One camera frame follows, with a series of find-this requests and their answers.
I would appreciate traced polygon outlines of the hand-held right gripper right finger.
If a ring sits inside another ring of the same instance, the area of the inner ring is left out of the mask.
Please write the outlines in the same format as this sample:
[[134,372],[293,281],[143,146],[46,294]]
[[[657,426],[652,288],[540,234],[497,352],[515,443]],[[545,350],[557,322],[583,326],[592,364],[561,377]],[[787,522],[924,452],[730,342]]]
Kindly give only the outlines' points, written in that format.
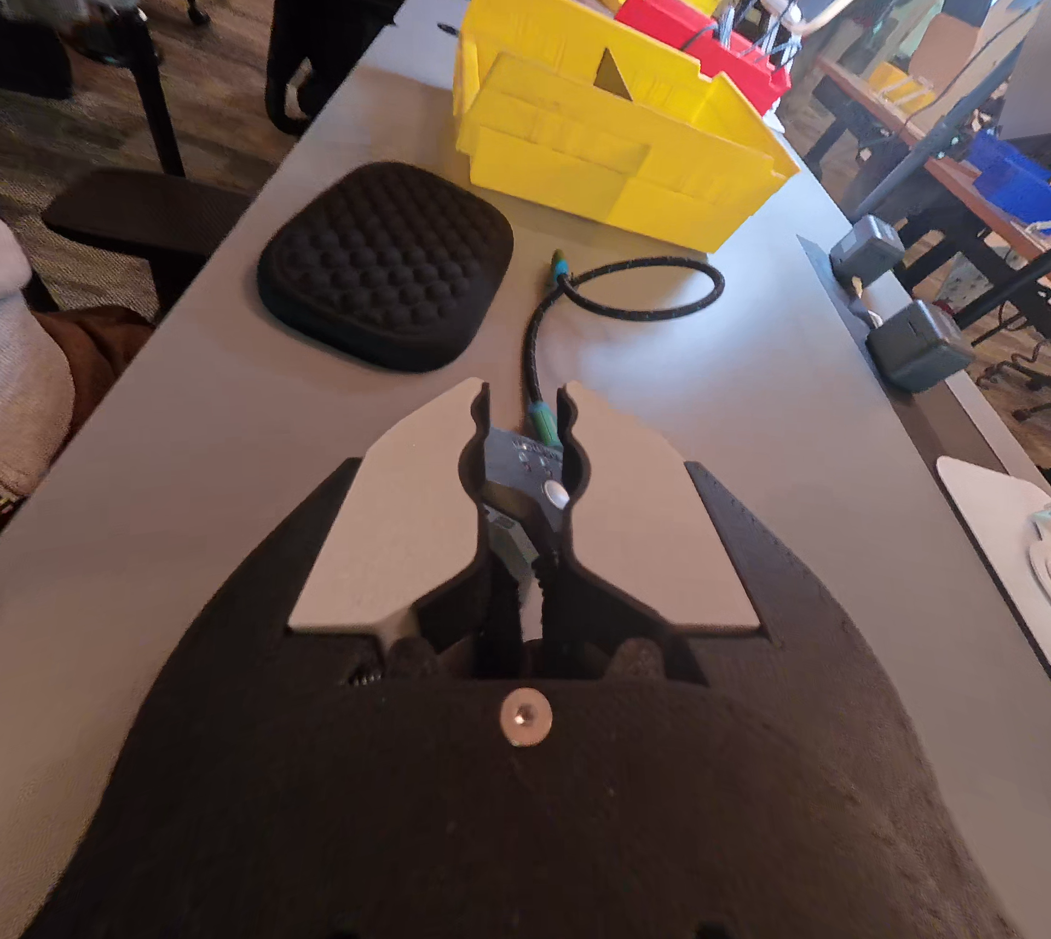
[[679,632],[758,631],[753,600],[669,440],[577,381],[560,399],[566,457],[581,460],[568,530],[584,575]]

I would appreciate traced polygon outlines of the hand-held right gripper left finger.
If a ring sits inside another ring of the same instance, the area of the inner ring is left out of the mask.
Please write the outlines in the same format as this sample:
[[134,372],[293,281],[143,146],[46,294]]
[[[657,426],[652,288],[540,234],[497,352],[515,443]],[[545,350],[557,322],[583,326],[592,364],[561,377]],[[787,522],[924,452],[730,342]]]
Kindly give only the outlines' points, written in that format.
[[406,637],[416,607],[480,551],[480,512],[460,473],[488,386],[467,377],[366,451],[288,618],[296,633]]

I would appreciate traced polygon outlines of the black bumpy wrist rest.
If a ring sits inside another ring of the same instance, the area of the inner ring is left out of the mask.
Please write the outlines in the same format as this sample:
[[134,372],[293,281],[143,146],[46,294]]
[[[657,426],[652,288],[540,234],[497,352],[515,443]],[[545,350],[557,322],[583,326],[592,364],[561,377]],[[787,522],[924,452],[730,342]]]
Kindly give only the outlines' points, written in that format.
[[471,345],[503,284],[514,231],[479,196],[397,161],[323,191],[257,259],[259,300],[301,336],[424,373]]

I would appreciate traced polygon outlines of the grey power adapter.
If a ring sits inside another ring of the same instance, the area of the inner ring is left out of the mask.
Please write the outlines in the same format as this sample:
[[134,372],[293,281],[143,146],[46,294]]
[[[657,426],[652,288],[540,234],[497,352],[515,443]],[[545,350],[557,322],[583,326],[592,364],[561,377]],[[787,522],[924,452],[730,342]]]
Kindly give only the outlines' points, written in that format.
[[925,393],[975,359],[953,317],[923,300],[871,329],[865,346],[880,377],[908,394]]
[[866,289],[891,272],[905,248],[897,229],[882,218],[865,215],[829,253],[834,280],[844,287]]

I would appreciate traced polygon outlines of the white mouse pad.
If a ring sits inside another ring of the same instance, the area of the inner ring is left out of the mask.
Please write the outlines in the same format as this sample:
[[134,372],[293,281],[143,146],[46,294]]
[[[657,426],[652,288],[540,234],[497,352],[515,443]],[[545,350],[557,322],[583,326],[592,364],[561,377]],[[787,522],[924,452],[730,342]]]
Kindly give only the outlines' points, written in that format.
[[1050,494],[965,460],[939,457],[935,471],[1040,658],[1050,667]]

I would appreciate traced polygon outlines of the person's brown pants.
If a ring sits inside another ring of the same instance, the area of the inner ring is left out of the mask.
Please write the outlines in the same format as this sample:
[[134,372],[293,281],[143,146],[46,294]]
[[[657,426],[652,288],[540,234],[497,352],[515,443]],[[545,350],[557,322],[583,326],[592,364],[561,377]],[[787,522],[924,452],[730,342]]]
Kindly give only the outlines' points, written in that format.
[[33,312],[33,317],[70,367],[73,415],[62,443],[65,448],[153,336],[154,324],[120,305]]

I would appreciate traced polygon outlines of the large yellow plastic bin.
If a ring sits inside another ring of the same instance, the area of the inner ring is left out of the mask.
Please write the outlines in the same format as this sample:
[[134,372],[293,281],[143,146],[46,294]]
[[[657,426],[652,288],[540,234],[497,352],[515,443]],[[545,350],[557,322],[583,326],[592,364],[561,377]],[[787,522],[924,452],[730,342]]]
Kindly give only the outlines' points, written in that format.
[[478,187],[714,252],[800,170],[727,76],[575,0],[470,0],[459,30]]

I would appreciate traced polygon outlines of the person's beige sweatshirt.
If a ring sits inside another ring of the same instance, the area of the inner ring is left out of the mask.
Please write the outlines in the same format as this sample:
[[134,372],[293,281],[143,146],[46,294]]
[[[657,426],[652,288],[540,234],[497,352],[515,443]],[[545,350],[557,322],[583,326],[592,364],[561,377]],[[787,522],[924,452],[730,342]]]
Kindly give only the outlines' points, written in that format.
[[73,425],[71,368],[33,315],[23,290],[30,263],[1,225],[1,501],[30,496],[48,473]]

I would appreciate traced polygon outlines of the brown wooden table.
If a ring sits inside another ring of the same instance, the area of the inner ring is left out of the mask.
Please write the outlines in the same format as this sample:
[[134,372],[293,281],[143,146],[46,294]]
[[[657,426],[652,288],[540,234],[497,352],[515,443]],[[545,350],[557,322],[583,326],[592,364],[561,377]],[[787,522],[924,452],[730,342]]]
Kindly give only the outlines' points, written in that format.
[[[864,78],[850,74],[833,59],[819,57],[817,69],[832,79],[834,85],[857,105],[873,115],[887,131],[904,129],[899,138],[907,146],[913,147],[925,136],[926,132],[908,121],[895,103],[886,100]],[[974,187],[978,172],[972,165],[948,157],[933,157],[925,163],[925,170],[1026,261],[1033,261],[1049,251],[1049,240],[1030,231],[978,193]]]

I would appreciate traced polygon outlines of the blue plastic bins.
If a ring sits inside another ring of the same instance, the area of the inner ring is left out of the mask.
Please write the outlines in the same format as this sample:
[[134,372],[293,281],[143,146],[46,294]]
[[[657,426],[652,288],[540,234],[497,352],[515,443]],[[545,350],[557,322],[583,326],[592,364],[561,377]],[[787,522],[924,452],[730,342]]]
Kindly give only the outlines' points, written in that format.
[[974,134],[966,161],[978,170],[973,186],[986,201],[1026,225],[1049,225],[1049,170],[987,130]]

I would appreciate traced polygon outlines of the red plastic bin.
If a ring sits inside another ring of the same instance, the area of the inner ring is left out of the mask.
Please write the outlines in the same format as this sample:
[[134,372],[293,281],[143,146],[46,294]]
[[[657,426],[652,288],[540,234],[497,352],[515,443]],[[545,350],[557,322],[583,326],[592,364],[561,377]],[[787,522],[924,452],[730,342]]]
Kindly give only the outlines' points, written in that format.
[[760,115],[770,113],[794,87],[787,64],[777,64],[758,42],[682,0],[625,0],[615,18],[689,56],[703,76],[727,77]]

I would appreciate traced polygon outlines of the black chair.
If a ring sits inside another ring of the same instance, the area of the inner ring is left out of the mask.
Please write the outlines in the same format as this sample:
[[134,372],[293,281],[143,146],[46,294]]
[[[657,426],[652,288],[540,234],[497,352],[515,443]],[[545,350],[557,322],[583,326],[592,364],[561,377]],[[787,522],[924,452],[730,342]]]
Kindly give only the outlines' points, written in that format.
[[139,9],[102,8],[68,24],[1,18],[1,89],[39,99],[73,99],[73,54],[127,72],[146,119],[161,169],[186,176],[161,78],[161,57]]

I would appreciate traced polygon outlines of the cardboard box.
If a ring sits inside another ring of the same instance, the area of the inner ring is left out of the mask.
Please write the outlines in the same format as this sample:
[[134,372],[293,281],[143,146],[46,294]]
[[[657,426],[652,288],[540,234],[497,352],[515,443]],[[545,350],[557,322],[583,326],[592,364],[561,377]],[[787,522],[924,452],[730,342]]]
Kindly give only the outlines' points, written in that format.
[[930,19],[911,55],[909,77],[926,91],[936,95],[947,91],[977,54],[982,35],[978,26],[939,12]]

